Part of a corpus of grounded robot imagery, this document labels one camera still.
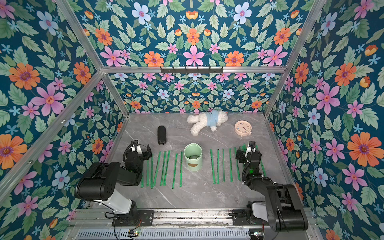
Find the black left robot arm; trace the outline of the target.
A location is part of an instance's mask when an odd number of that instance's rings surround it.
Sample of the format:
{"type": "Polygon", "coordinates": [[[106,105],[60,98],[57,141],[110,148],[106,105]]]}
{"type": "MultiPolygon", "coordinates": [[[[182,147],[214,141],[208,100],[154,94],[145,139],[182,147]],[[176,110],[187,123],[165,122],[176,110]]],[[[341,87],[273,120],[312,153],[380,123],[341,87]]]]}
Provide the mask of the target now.
{"type": "Polygon", "coordinates": [[[87,202],[98,203],[110,210],[105,213],[113,224],[140,224],[143,217],[135,201],[124,197],[116,185],[137,187],[143,178],[144,162],[153,157],[151,147],[137,140],[131,141],[123,154],[123,163],[94,163],[79,180],[75,196],[87,202]]]}

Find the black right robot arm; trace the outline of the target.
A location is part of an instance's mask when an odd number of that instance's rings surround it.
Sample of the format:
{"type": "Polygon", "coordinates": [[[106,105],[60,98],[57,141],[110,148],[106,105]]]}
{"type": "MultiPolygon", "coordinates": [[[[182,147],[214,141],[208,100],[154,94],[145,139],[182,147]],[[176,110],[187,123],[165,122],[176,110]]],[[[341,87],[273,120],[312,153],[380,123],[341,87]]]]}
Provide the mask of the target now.
{"type": "Polygon", "coordinates": [[[245,149],[239,148],[236,160],[244,165],[241,173],[243,185],[265,197],[261,202],[249,202],[241,213],[249,224],[264,220],[274,232],[308,229],[308,218],[296,186],[277,183],[260,172],[262,153],[255,141],[250,141],[245,149]]]}

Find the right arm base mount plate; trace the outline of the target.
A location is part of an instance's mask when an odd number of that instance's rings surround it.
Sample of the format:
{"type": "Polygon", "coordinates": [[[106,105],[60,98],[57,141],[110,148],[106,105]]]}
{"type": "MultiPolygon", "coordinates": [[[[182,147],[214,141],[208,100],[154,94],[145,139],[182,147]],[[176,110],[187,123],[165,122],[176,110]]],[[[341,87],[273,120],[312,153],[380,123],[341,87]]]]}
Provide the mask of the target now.
{"type": "Polygon", "coordinates": [[[256,218],[251,210],[239,209],[232,210],[229,217],[233,220],[235,226],[268,226],[269,223],[261,218],[256,218]]]}

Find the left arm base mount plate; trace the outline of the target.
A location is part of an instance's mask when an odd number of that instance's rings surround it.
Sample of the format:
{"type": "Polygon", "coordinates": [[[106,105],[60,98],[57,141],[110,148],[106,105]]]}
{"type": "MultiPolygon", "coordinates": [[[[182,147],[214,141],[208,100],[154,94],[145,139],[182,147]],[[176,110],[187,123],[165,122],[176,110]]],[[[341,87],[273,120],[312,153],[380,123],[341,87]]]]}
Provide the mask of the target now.
{"type": "Polygon", "coordinates": [[[154,210],[131,210],[125,215],[116,215],[113,227],[150,227],[154,220],[154,210]]]}

